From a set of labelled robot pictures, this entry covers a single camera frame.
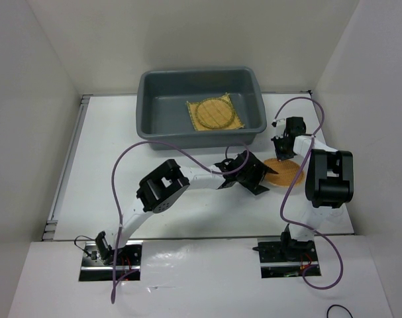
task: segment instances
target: white wall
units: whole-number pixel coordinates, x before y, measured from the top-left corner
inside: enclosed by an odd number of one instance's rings
[[[25,0],[0,0],[0,317],[40,240],[79,96]]]
[[[354,153],[349,206],[402,317],[402,0],[361,0],[314,97],[330,144]]]
[[[313,89],[358,0],[28,0],[80,93],[134,93],[158,68],[246,65]]]

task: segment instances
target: black cable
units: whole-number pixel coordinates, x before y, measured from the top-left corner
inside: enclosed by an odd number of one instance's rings
[[[76,238],[74,239],[74,245],[76,245],[78,248],[80,248],[86,255],[90,256],[90,253],[89,253],[88,251],[86,251],[84,248],[81,248],[80,246],[77,245],[77,239],[78,239],[79,237],[84,237],[85,239],[88,239],[88,240],[94,240],[94,239],[93,239],[93,238],[90,238],[90,237],[87,237],[87,236],[85,236],[85,235],[79,235],[78,237],[76,237]]]
[[[342,306],[342,305],[337,305],[337,304],[331,305],[331,306],[327,309],[327,313],[326,313],[326,317],[327,317],[327,318],[328,318],[328,313],[330,312],[330,310],[331,310],[333,307],[340,307],[340,308],[345,309],[346,312],[349,313],[349,316],[351,316],[351,318],[353,318],[351,312],[350,312],[347,308],[345,308],[345,307]]]

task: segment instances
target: black bracket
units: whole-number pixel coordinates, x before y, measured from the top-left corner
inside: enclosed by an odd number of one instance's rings
[[[314,242],[309,240],[307,242],[301,242],[291,238],[289,231],[289,224],[286,225],[284,232],[280,235],[281,250],[280,252],[286,260],[295,260],[299,258],[299,255],[304,252],[310,251],[314,247]]]
[[[110,264],[113,262],[114,250],[111,245],[105,240],[105,231],[100,232],[96,238],[95,243],[99,254],[101,255],[102,262],[104,264]]]
[[[221,172],[228,172],[240,167],[246,159],[247,151],[239,154],[235,159],[225,159],[215,164]],[[267,187],[260,185],[266,174],[277,174],[276,171],[262,163],[253,153],[249,153],[248,161],[243,168],[234,174],[224,175],[225,182],[219,189],[233,186],[236,182],[240,183],[254,195],[269,191]]]
[[[136,197],[143,203],[143,211],[161,213],[169,209],[189,187],[187,179],[174,159],[158,166],[139,182]]]
[[[335,176],[328,176],[328,172],[333,172]],[[305,195],[313,207],[336,209],[351,201],[354,195],[352,153],[313,149],[305,181]]]
[[[289,117],[286,119],[286,128],[283,137],[274,136],[272,141],[279,161],[292,159],[296,153],[293,152],[295,138],[305,134],[307,127],[303,117]]]

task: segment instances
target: white table surface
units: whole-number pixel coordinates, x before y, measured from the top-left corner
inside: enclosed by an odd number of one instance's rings
[[[259,134],[250,150],[261,160],[276,157],[271,122],[279,107],[288,99],[308,94],[264,94],[268,128]],[[78,235],[96,236],[99,231],[118,225],[118,213],[111,192],[111,170],[119,154],[135,142],[136,96],[91,97],[78,140],[70,177],[62,188],[56,205],[58,226],[56,240],[72,240]],[[313,104],[306,100],[290,103],[281,117],[302,116],[307,132],[318,125]],[[324,141],[322,132],[317,138]],[[224,148],[188,150],[206,165],[220,162]],[[231,148],[231,154],[242,152]],[[175,150],[154,151],[147,144],[131,150],[117,169],[116,187],[124,213],[128,213],[139,181],[168,158],[175,158],[181,166],[194,163]],[[193,190],[181,196],[164,213],[151,217],[133,239],[195,238],[195,237],[257,237],[280,235],[286,224],[279,217],[279,207],[285,189],[265,183],[270,191],[253,196],[236,184],[230,189]],[[299,219],[311,204],[304,194],[304,185],[293,190],[285,213]],[[330,234],[353,233],[345,206],[335,210],[338,217],[325,221],[321,230]]]
[[[326,317],[338,303],[353,316],[392,317],[365,237],[331,238],[344,259],[344,276],[326,291],[302,278],[261,279],[254,238],[143,242],[141,278],[123,282],[111,305],[111,282],[78,282],[82,252],[72,242],[32,243],[9,318],[34,317]],[[334,281],[336,254],[316,239],[322,276]],[[348,318],[338,309],[331,318]]]

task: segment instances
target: red wire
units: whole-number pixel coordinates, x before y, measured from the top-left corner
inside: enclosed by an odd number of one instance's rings
[[[313,259],[312,259],[311,256],[309,256],[307,253],[305,253],[305,256],[309,259],[308,266],[310,266],[311,263],[313,262]]]
[[[131,270],[132,268],[131,268],[130,260],[128,259],[127,255],[126,255],[126,258],[127,258],[128,270]]]
[[[124,274],[126,274],[126,268],[124,267],[124,258],[123,257],[121,257],[121,266],[123,267],[123,269],[121,271],[124,272],[121,274],[121,276],[123,276]]]
[[[305,265],[305,267],[304,267],[304,265],[303,265],[304,259],[303,259],[302,255],[301,255],[301,271],[302,272],[304,270],[306,270],[308,267],[310,267],[311,264],[313,263],[313,259],[311,258],[311,256],[309,256],[307,253],[304,253],[304,255],[308,258],[308,265]]]

